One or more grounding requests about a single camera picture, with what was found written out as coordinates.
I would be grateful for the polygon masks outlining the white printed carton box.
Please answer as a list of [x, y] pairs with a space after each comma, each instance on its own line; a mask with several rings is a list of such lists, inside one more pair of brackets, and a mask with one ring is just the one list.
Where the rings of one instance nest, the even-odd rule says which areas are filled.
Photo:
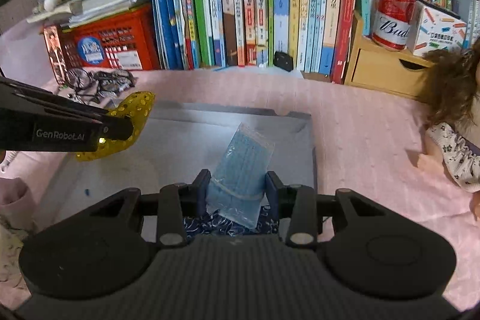
[[412, 15], [407, 40], [412, 55], [423, 57], [437, 49], [462, 52], [467, 23], [459, 15], [423, 0], [416, 1]]

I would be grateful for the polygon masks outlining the navy floral fabric pouch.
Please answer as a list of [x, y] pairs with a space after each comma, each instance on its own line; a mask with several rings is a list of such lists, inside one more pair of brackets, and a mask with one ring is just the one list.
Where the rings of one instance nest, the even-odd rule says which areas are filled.
[[216, 210], [213, 214], [201, 217], [183, 218], [183, 226], [188, 239], [197, 235], [220, 235], [235, 237], [238, 235], [277, 235], [279, 222], [272, 218], [270, 207], [262, 206], [256, 228], [250, 229], [220, 216]]

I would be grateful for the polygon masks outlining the brown haired doll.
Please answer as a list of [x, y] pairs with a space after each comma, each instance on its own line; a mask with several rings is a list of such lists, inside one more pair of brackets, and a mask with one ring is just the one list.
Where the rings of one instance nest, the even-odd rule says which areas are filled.
[[447, 175], [472, 195], [469, 208], [479, 221], [479, 42], [457, 54], [437, 49], [419, 98], [428, 104], [423, 145], [416, 166]]

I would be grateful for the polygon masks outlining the small wooden drawer box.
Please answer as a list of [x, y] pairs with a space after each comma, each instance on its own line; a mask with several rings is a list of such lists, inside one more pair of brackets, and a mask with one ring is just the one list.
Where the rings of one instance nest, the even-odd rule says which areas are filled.
[[363, 19], [354, 13], [352, 46], [344, 84], [416, 99], [433, 63], [404, 49], [392, 52], [362, 35]]

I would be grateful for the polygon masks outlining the miniature black bicycle model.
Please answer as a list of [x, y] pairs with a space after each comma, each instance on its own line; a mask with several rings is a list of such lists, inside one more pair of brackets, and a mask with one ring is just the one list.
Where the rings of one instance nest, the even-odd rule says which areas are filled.
[[113, 71], [86, 71], [84, 68], [68, 70], [64, 83], [58, 89], [69, 88], [67, 98], [84, 105], [100, 105], [105, 98], [116, 98], [134, 88], [137, 78], [122, 69]]

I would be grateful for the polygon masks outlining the blue packaged face mask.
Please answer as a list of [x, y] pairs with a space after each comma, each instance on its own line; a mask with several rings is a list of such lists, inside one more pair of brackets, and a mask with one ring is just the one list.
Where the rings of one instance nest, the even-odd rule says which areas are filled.
[[220, 216], [255, 229], [264, 198], [264, 177], [275, 145], [240, 124], [211, 174], [207, 204]]

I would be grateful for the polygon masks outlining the red plastic crate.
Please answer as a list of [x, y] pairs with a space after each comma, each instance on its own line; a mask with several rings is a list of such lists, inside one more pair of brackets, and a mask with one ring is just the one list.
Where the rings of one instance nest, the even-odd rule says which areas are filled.
[[58, 28], [68, 69], [152, 71], [162, 68], [149, 3], [76, 28], [51, 26]]

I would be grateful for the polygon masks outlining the gold sequin bow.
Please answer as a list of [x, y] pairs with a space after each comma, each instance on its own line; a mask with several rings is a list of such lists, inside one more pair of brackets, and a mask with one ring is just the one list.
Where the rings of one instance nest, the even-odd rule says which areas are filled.
[[128, 149], [139, 138], [155, 103], [155, 94], [139, 91], [128, 95], [120, 104], [109, 110], [106, 131], [97, 138], [93, 152], [77, 152], [79, 162], [90, 162]]

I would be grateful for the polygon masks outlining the red Budweiser can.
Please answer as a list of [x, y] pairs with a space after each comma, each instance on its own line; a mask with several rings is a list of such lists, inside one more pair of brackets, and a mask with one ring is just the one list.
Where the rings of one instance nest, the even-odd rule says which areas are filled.
[[391, 51], [407, 44], [416, 0], [378, 0], [371, 38]]

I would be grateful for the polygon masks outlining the white shallow tray box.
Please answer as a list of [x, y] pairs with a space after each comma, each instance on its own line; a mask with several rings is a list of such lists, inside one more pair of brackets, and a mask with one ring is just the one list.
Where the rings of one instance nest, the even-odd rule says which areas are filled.
[[148, 194], [169, 184], [190, 183], [202, 169], [216, 168], [240, 124], [274, 144], [268, 168], [285, 184], [316, 187], [311, 115], [158, 101], [128, 149], [92, 162], [67, 156], [47, 186], [34, 221], [43, 230], [124, 188]]

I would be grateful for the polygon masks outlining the large drawn paper cup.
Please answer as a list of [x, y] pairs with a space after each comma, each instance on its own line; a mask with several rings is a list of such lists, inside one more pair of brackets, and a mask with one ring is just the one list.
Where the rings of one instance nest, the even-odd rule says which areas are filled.
[[32, 192], [21, 178], [1, 178], [1, 216], [12, 228], [31, 231], [34, 209]]

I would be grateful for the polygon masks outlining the smartphone with photo screen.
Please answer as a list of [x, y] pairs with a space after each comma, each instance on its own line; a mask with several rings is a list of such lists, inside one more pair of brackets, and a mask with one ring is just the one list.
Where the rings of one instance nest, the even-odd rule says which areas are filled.
[[56, 82], [66, 85], [68, 74], [68, 62], [65, 58], [64, 49], [59, 40], [59, 30], [56, 26], [48, 26], [43, 29], [43, 37]]

